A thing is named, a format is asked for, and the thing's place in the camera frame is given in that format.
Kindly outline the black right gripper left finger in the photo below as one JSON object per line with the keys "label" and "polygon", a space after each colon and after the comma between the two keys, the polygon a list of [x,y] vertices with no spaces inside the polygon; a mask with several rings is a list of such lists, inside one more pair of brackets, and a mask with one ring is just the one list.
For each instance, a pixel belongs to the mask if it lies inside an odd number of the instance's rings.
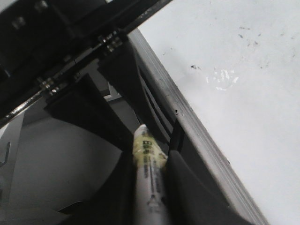
{"label": "black right gripper left finger", "polygon": [[51,117],[85,129],[121,150],[104,184],[63,225],[130,225],[133,221],[133,134],[86,74],[47,99]]}

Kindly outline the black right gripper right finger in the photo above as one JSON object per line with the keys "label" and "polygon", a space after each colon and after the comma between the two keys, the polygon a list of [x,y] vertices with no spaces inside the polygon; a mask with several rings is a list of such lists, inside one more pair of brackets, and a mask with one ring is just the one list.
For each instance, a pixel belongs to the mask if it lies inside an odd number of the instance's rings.
{"label": "black right gripper right finger", "polygon": [[110,107],[102,107],[103,138],[122,150],[117,166],[97,194],[100,225],[245,225],[247,221],[208,189],[173,149],[155,171],[155,191],[142,185],[134,167],[133,134]]}

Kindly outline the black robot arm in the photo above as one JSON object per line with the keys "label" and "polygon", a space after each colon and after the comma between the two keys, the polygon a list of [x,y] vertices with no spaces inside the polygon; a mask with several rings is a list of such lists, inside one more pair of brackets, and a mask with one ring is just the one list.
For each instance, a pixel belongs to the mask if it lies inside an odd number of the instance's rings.
{"label": "black robot arm", "polygon": [[174,225],[247,225],[235,213],[201,157],[200,175],[185,161],[187,132],[178,112],[154,83],[152,53],[129,40],[129,33],[166,6],[166,0],[18,0],[0,14],[0,122],[8,123],[37,98],[53,117],[100,136],[122,151],[105,185],[65,225],[126,225],[139,199],[134,172],[133,134],[105,102],[89,74],[98,72],[121,94],[149,132],[168,146],[158,160],[144,157],[152,192],[145,206],[155,216],[166,210]]}

